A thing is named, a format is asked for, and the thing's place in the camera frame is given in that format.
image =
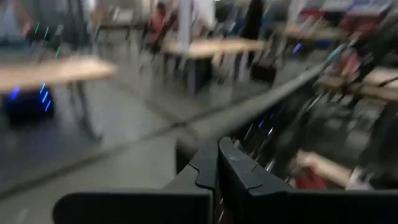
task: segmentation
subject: table leg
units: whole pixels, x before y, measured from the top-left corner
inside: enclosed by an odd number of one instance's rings
[[[187,86],[188,86],[188,92],[190,95],[195,95],[197,92],[197,71],[196,71],[196,65],[194,60],[187,60],[187,67],[186,71],[188,72],[188,77],[187,77]]]
[[[87,131],[91,138],[95,140],[100,140],[102,138],[102,133],[95,131],[93,128],[93,121],[90,116],[90,106],[88,104],[88,97],[85,91],[85,86],[83,81],[78,81],[76,83],[78,97],[81,101],[81,110],[82,110],[82,117],[81,117],[81,125]]]

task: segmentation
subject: desk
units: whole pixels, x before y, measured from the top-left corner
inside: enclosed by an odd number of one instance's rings
[[[292,24],[288,26],[280,26],[277,28],[275,32],[275,37],[278,38],[279,41],[275,41],[276,44],[272,45],[271,55],[276,57],[277,48],[282,48],[282,60],[284,60],[284,52],[286,50],[287,45],[297,44],[297,42],[318,42],[321,40],[328,40],[331,42],[329,47],[330,50],[334,50],[335,47],[339,45],[339,43],[345,41],[348,38],[348,35],[337,28],[319,28],[315,29],[312,32],[301,32],[300,25]]]
[[[194,40],[188,52],[181,50],[177,40],[165,41],[162,51],[168,54],[183,55],[190,59],[214,57],[216,54],[237,54],[263,50],[266,42],[246,39]]]
[[[264,50],[266,42],[246,39],[220,39],[194,40],[190,44],[188,52],[183,51],[177,40],[166,40],[162,45],[162,52],[170,55],[178,55],[187,58],[188,90],[190,94],[196,94],[203,87],[206,80],[211,78],[211,61],[217,54],[238,54],[249,51]]]
[[[340,77],[322,77],[317,82],[317,85],[328,90],[342,91],[343,83],[343,79]],[[354,95],[363,95],[390,103],[398,103],[398,91],[391,88],[378,88],[376,86],[359,83],[352,84],[346,91]]]
[[[345,32],[336,28],[321,28],[312,32],[301,32],[298,24],[279,27],[277,32],[284,37],[307,41],[342,41],[348,37]]]
[[[398,77],[398,70],[391,68],[376,68],[364,79],[364,83],[369,85],[379,85],[384,81]],[[387,84],[384,88],[398,89],[398,81]]]
[[[108,78],[115,72],[115,66],[89,56],[47,60],[35,64],[20,62],[0,65],[0,80],[2,80],[0,91],[10,92],[16,86],[21,90],[40,89],[43,83],[46,85],[76,83],[83,108],[81,123],[91,137],[100,138],[101,134],[95,133],[92,127],[84,81]]]

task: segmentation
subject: bag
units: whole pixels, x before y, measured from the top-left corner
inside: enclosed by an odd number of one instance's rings
[[[266,59],[254,62],[251,67],[250,76],[254,81],[262,81],[270,84],[274,84],[277,74],[274,60]]]

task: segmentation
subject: floor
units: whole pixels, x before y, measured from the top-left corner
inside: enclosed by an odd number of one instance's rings
[[[185,124],[264,93],[267,85],[212,85],[188,96],[178,81],[165,82],[133,44],[106,50],[119,66],[110,80],[89,83],[93,118],[104,130],[92,141],[76,123],[64,86],[54,88],[57,116],[38,126],[11,130],[0,119],[0,222],[51,224],[51,210],[63,195],[82,190],[161,188],[174,175],[177,138],[191,136]],[[140,64],[144,65],[139,72]],[[289,62],[275,85],[309,64]]]

